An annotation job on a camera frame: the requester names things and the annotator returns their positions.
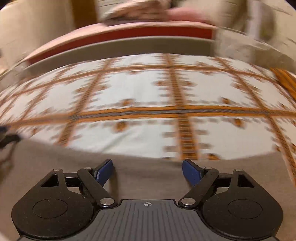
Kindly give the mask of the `orange patterned pillow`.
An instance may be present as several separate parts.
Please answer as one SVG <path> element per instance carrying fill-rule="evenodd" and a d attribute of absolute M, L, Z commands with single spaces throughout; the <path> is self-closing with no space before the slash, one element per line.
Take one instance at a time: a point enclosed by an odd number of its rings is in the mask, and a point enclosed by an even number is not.
<path fill-rule="evenodd" d="M 293 100 L 296 100 L 296 82 L 288 71 L 281 68 L 270 68 L 270 71 L 276 76 L 277 82 L 286 89 Z"/>

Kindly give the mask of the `folded pink quilt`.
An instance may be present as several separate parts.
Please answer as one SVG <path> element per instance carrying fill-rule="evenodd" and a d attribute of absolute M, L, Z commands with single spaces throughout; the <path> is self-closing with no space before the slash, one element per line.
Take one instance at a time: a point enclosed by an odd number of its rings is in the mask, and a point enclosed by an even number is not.
<path fill-rule="evenodd" d="M 101 19 L 164 21 L 170 5 L 171 1 L 162 0 L 125 1 L 105 12 Z"/>

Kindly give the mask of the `grey-brown fleece pants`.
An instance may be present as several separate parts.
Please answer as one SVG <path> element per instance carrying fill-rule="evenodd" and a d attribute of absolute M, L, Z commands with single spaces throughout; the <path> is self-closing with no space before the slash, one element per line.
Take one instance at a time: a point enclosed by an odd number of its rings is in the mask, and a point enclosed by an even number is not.
<path fill-rule="evenodd" d="M 179 200 L 189 185 L 182 174 L 182 163 L 165 159 L 89 153 L 31 140 L 12 143 L 1 151 L 1 237 L 17 240 L 11 221 L 14 204 L 51 170 L 66 173 L 96 167 L 111 159 L 115 171 L 106 189 L 117 199 Z M 295 185 L 279 152 L 233 160 L 198 161 L 222 173 L 243 169 L 258 182 L 283 209 L 280 240 L 295 240 Z"/>

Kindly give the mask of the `pink pillow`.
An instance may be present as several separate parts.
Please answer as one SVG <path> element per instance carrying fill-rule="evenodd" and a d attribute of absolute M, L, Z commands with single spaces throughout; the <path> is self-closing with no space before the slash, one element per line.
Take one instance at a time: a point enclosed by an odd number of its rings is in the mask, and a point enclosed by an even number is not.
<path fill-rule="evenodd" d="M 170 21 L 200 22 L 213 25 L 213 21 L 205 13 L 186 7 L 167 9 L 166 16 Z"/>

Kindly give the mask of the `large bed with pink sheet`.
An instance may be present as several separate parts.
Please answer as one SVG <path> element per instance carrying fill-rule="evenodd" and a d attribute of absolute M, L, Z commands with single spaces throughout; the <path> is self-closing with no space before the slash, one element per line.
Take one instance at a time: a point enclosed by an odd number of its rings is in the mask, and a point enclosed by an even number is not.
<path fill-rule="evenodd" d="M 213 54 L 218 28 L 198 22 L 142 22 L 100 27 L 90 25 L 39 47 L 21 62 L 32 71 L 147 53 Z"/>

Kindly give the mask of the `orange heart patterned bedsheet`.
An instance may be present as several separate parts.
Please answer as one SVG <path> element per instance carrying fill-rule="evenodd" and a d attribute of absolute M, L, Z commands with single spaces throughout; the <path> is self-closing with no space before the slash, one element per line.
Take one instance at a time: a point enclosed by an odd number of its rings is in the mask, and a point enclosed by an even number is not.
<path fill-rule="evenodd" d="M 295 173 L 295 100 L 269 69 L 229 58 L 69 64 L 3 90 L 1 124 L 71 149 L 172 161 L 277 151 Z"/>

